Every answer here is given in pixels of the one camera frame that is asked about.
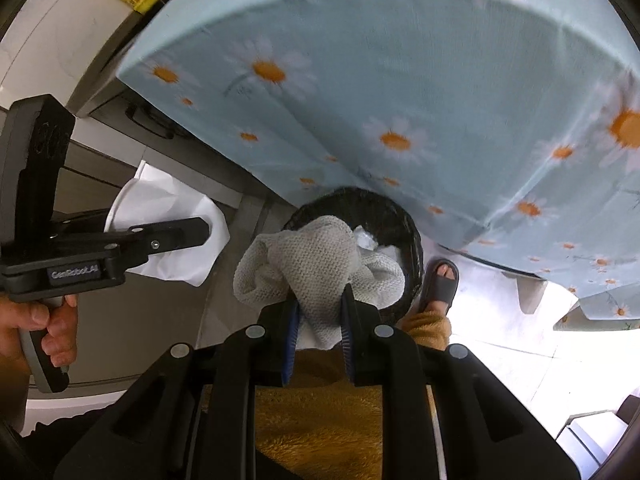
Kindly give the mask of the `person's left hand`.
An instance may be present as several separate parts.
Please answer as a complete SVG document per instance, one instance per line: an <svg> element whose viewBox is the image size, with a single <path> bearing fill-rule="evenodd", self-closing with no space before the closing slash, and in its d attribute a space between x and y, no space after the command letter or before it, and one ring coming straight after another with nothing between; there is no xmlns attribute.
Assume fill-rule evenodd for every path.
<svg viewBox="0 0 640 480"><path fill-rule="evenodd" d="M27 377L30 369L20 341L20 330L44 331L41 348L55 366L70 365L77 358L78 297L65 296L51 310L42 302L17 304L1 294L1 367Z"/></svg>

